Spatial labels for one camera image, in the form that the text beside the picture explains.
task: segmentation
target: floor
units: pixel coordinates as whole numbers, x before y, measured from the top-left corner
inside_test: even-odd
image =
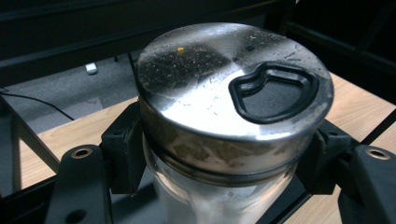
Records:
[[[134,52],[134,59],[139,52]],[[48,102],[73,119],[115,105],[137,95],[134,75],[127,55],[95,62],[98,73],[89,75],[85,66],[73,68],[6,87],[10,94],[18,94]],[[35,133],[69,122],[70,119],[51,106],[21,97],[4,96]]]

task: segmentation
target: wire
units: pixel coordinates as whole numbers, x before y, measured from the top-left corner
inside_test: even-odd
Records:
[[[8,90],[6,88],[1,88],[3,89],[2,91],[0,91],[0,95],[6,95],[6,96],[12,96],[12,97],[19,97],[19,98],[23,98],[23,99],[28,99],[28,100],[33,100],[33,101],[38,101],[44,105],[49,105],[52,108],[56,109],[57,111],[59,111],[61,114],[63,114],[65,117],[67,117],[68,119],[74,120],[72,117],[70,117],[68,114],[64,113],[60,108],[58,108],[56,105],[50,104],[48,102],[42,101],[40,99],[36,99],[34,97],[30,97],[30,96],[24,96],[24,95],[18,95],[18,94],[11,94],[11,93],[7,93]]]

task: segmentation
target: bolt hole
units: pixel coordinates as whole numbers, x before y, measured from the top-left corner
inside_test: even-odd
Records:
[[[82,219],[84,219],[85,216],[87,216],[87,212],[84,209],[78,209],[69,213],[69,215],[67,215],[66,217],[65,222],[68,224],[79,223],[80,221],[82,221]]]
[[[337,132],[333,132],[333,131],[329,131],[329,132],[327,132],[329,135],[332,135],[332,136],[337,136],[338,135],[338,133]]]
[[[82,149],[79,149],[79,150],[73,152],[72,158],[74,158],[74,159],[82,159],[82,158],[85,158],[85,157],[91,155],[91,153],[92,153],[92,149],[90,149],[90,148],[82,148]]]
[[[380,150],[377,150],[377,149],[373,149],[373,148],[367,149],[366,153],[369,156],[374,157],[374,158],[379,159],[379,160],[385,161],[385,160],[389,160],[390,159],[390,155],[388,153],[380,151]]]
[[[114,131],[114,135],[122,135],[122,131]]]

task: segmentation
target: wooden surface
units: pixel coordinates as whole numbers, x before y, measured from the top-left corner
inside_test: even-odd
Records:
[[[364,91],[342,78],[332,75],[334,103],[326,119],[361,141],[388,114],[392,105]],[[100,136],[122,110],[133,100],[101,110],[82,119],[69,122],[38,136],[60,159],[69,149],[84,144],[98,145]],[[393,124],[377,140],[374,146],[395,153],[396,125]],[[21,143],[22,186],[24,188],[44,180],[54,173],[23,143]],[[337,197],[339,189],[331,196],[314,196],[303,205],[288,223],[341,223]]]

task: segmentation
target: black handle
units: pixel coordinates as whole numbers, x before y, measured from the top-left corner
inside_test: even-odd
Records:
[[[294,64],[266,62],[251,74],[231,81],[229,90],[241,117],[268,124],[305,110],[317,95],[318,78]]]

